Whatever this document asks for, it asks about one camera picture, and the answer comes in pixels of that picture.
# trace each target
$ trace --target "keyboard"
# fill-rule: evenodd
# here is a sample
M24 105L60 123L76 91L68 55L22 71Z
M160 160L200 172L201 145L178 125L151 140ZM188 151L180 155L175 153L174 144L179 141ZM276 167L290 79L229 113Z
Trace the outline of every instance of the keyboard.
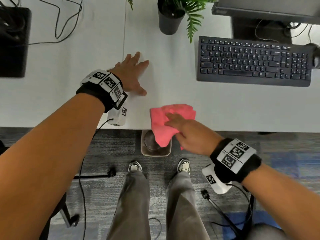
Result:
M199 36L201 82L308 87L312 64L311 47Z

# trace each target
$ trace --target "white sneaker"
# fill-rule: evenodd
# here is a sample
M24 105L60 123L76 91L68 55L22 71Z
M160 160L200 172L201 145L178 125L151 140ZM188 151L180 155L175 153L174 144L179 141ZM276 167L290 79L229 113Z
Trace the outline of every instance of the white sneaker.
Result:
M132 171L142 172L142 167L141 167L140 163L138 163L137 161L130 162L128 172L130 173Z
M178 171L178 173L187 172L190 175L191 166L190 166L189 159L182 158L178 163L177 171Z

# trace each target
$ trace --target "space bar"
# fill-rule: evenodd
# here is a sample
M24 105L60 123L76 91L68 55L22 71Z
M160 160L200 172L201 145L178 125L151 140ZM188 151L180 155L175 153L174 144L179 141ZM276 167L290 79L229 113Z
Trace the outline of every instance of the space bar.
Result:
M253 72L246 72L246 71L224 70L223 74L228 76L253 76Z

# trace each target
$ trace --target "hand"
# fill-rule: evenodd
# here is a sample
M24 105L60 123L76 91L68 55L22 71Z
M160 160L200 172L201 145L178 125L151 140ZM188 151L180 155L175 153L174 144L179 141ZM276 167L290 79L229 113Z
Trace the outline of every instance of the hand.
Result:
M176 128L176 134L182 147L192 153L210 157L223 137L195 120L186 120L180 114L167 113L170 121L165 125Z
M138 64L139 58L140 52L137 52L134 57L127 54L122 63L118 62L114 68L108 71L120 78L125 92L136 92L140 96L146 96L147 92L140 86L138 77L146 70L149 61L146 60Z

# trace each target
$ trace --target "pink towel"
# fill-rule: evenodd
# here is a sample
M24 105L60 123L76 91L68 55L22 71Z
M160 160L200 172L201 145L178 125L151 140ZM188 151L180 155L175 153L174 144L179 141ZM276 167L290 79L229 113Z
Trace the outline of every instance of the pink towel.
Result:
M165 125L165 122L169 121L166 113L180 114L185 119L194 120L196 118L196 112L193 110L193 107L186 104L173 104L150 109L151 129L154 133L155 141L161 147L166 147L171 138L179 133L177 129Z

